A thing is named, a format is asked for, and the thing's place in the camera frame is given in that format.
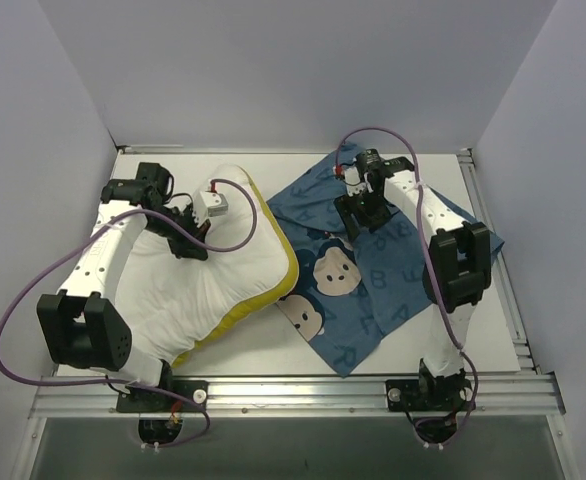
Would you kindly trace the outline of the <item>white pillow with yellow edge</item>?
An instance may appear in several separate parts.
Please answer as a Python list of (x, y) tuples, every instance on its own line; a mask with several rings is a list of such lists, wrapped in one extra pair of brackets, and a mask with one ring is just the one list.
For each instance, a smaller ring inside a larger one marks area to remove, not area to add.
[(120, 278), (115, 307), (135, 348), (174, 366), (295, 287), (296, 255), (248, 172), (232, 164), (212, 172), (229, 203), (213, 219), (204, 261), (178, 259), (144, 231)]

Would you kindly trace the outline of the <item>blue cartoon print pillowcase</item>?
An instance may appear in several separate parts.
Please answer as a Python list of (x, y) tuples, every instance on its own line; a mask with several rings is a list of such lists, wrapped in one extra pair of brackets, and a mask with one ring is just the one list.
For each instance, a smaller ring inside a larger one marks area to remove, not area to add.
[(384, 337), (430, 306), (417, 229), (397, 208), (374, 233), (349, 241), (334, 200), (345, 186), (330, 153), (268, 201), (299, 263), (279, 304), (311, 348), (345, 377)]

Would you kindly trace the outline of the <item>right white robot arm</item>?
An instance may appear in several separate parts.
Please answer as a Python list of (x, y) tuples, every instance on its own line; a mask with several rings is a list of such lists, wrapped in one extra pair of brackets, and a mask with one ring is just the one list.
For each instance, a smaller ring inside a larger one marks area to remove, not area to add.
[(483, 223), (455, 213), (405, 157), (385, 160), (367, 149), (333, 171), (346, 186), (334, 205), (351, 241), (363, 229), (373, 233), (388, 223), (391, 207), (418, 230), (424, 244), (422, 283), (433, 318), (416, 395), (423, 406), (438, 409), (452, 392), (468, 387), (464, 344), (475, 308), (491, 284), (491, 233)]

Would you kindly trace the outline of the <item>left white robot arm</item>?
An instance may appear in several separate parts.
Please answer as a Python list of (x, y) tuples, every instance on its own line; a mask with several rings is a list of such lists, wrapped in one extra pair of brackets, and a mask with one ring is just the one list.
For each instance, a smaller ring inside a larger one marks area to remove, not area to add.
[(177, 259), (204, 261), (208, 222), (192, 207), (171, 207), (173, 175), (158, 163), (138, 165), (132, 179), (111, 179), (100, 195), (95, 241), (55, 294), (40, 296), (36, 311), (52, 360), (142, 384), (140, 400), (153, 411), (169, 408), (175, 386), (168, 361), (143, 352), (116, 309), (115, 294), (141, 233), (162, 238)]

